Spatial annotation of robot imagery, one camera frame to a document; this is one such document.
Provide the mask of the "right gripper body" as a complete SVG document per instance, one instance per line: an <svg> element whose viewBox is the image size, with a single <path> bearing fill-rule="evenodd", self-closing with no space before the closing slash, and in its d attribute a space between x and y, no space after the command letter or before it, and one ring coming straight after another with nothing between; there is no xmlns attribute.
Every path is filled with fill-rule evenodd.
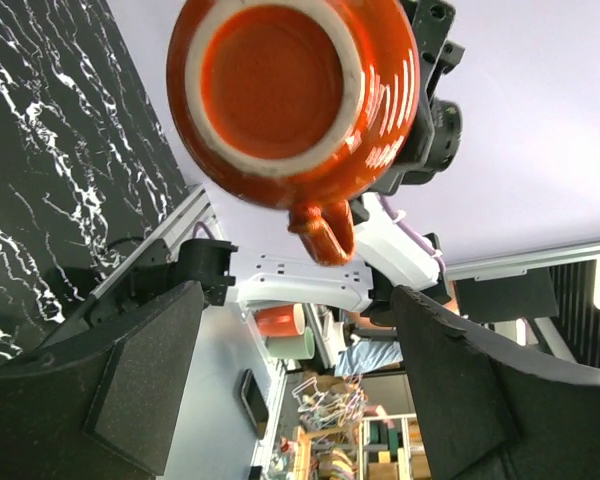
<svg viewBox="0 0 600 480"><path fill-rule="evenodd" d="M448 39L456 9L446 1L403 1L420 55L421 93L411 134L374 191L393 195L424 185L453 162L461 142L460 106L435 96L440 79L462 61L465 48Z"/></svg>

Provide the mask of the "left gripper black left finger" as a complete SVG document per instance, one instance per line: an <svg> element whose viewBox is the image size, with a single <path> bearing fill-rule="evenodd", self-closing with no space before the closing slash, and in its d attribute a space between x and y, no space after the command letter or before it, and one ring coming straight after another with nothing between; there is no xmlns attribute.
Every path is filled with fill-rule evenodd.
<svg viewBox="0 0 600 480"><path fill-rule="evenodd" d="M187 282L0 367L0 479L164 474L203 291Z"/></svg>

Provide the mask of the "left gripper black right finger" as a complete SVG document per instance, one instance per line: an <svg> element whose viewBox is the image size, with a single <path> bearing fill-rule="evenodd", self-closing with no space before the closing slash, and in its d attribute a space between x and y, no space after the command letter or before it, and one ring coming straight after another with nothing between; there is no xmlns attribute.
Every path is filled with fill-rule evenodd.
<svg viewBox="0 0 600 480"><path fill-rule="evenodd" d="M527 349L408 287L391 297L435 479L600 479L600 369Z"/></svg>

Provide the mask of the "orange black mug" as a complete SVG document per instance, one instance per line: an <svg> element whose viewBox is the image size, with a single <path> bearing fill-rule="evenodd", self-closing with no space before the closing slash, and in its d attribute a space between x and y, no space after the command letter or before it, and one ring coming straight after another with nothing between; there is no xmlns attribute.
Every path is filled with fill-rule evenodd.
<svg viewBox="0 0 600 480"><path fill-rule="evenodd" d="M167 55L172 118L228 193L284 210L318 264L354 257L349 206L413 132L420 68L396 1L188 1Z"/></svg>

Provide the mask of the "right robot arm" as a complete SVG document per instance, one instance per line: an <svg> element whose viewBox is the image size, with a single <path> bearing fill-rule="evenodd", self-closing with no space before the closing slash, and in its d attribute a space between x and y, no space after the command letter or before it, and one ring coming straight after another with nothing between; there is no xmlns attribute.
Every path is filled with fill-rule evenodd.
<svg viewBox="0 0 600 480"><path fill-rule="evenodd" d="M187 184L213 190L212 182L182 143L167 101L168 43L182 2L112 1L109 5L157 110L180 173ZM324 304L363 312L382 326L393 322L391 296L399 286L416 290L441 305L452 304L453 289L434 248L435 235L422 237L408 232L376 193L366 193L351 204L362 255L346 266L322 267L307 259L275 256L267 246L260 250L246 248L248 228L259 228L267 240L273 234L265 222L264 210L249 221L240 211L244 202L237 200L230 216L243 225L233 240L224 240L218 234L194 237L179 248L177 259L163 267L144 268L135 281L148 281L150 290L160 284L198 281L206 301L215 306L240 304L264 309L274 304Z"/></svg>

